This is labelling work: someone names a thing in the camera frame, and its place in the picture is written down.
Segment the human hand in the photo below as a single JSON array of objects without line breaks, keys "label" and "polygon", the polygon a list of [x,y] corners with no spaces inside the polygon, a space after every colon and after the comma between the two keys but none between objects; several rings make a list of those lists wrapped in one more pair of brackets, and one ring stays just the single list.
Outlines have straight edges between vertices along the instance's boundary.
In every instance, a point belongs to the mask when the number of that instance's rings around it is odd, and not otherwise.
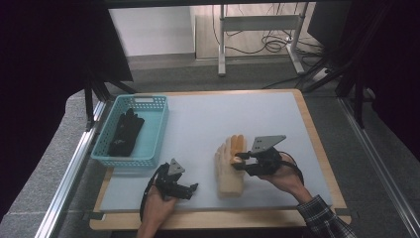
[{"label": "human hand", "polygon": [[160,191],[152,185],[146,200],[145,210],[143,213],[142,225],[139,228],[137,237],[149,238],[154,237],[158,228],[167,220],[174,211],[176,202],[175,197],[162,199]]},{"label": "human hand", "polygon": [[[284,161],[294,164],[293,159],[287,154],[280,153]],[[281,166],[273,175],[259,176],[260,179],[271,182],[278,189],[292,194],[299,203],[306,203],[312,199],[312,195],[305,188],[297,172],[288,166]]]}]

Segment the wooden frame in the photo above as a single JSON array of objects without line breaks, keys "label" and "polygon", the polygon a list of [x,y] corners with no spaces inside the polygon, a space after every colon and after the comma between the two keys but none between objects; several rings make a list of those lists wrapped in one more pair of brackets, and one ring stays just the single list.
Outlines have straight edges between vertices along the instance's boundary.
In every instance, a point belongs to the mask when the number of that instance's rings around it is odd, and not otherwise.
[{"label": "wooden frame", "polygon": [[[168,96],[202,95],[202,94],[242,94],[242,93],[278,93],[292,92],[299,107],[309,137],[327,186],[333,200],[332,210],[346,209],[340,188],[331,169],[327,155],[319,139],[315,125],[306,106],[302,93],[297,89],[273,90],[233,90],[233,91],[194,91],[166,92]],[[106,191],[113,170],[108,169],[94,212],[100,212],[100,204]],[[340,215],[345,222],[350,223],[349,215]],[[94,230],[136,230],[141,224],[139,213],[105,213],[102,220],[91,219],[90,227]],[[290,210],[244,210],[244,211],[175,211],[160,229],[214,229],[214,228],[272,228],[272,227],[303,227],[305,222],[296,209]]]}]

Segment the wooden hand model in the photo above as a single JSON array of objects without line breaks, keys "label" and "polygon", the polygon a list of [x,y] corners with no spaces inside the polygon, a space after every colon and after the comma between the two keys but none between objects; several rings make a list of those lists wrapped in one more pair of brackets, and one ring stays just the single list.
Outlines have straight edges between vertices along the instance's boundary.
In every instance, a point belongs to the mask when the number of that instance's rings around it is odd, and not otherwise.
[{"label": "wooden hand model", "polygon": [[219,197],[238,197],[244,191],[244,171],[237,171],[231,163],[235,154],[247,151],[247,142],[243,135],[234,135],[222,144],[215,154],[216,180]]}]

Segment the metal stand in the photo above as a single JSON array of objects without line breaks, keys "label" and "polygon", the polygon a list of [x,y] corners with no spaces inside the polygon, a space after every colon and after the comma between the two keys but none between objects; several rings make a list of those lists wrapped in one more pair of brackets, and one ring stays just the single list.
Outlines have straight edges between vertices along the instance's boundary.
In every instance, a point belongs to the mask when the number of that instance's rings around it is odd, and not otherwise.
[{"label": "metal stand", "polygon": [[114,80],[109,77],[105,77],[105,75],[99,76],[95,75],[90,68],[88,69],[89,75],[85,77],[84,83],[84,100],[86,105],[86,116],[87,116],[87,123],[86,123],[86,132],[90,131],[95,124],[95,119],[93,116],[93,100],[92,100],[92,90],[99,99],[99,101],[107,101],[111,99],[113,96],[109,92],[108,88],[105,85],[105,80],[113,84],[114,86],[119,87],[120,89],[134,94],[138,93],[136,89],[124,84],[121,81]]},{"label": "metal stand", "polygon": [[296,45],[306,17],[308,2],[299,15],[225,17],[224,5],[220,5],[219,76],[226,75],[225,32],[294,30],[293,40],[286,48],[297,74],[303,74],[303,66],[296,54]]}]

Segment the plaid sleeve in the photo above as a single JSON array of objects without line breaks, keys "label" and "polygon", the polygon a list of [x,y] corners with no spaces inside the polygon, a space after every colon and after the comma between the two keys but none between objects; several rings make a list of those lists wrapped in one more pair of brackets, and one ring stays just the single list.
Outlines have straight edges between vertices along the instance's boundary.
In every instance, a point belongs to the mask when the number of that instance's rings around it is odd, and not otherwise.
[{"label": "plaid sleeve", "polygon": [[328,207],[320,195],[298,205],[297,210],[305,219],[307,227],[317,237],[356,238],[350,226]]}]

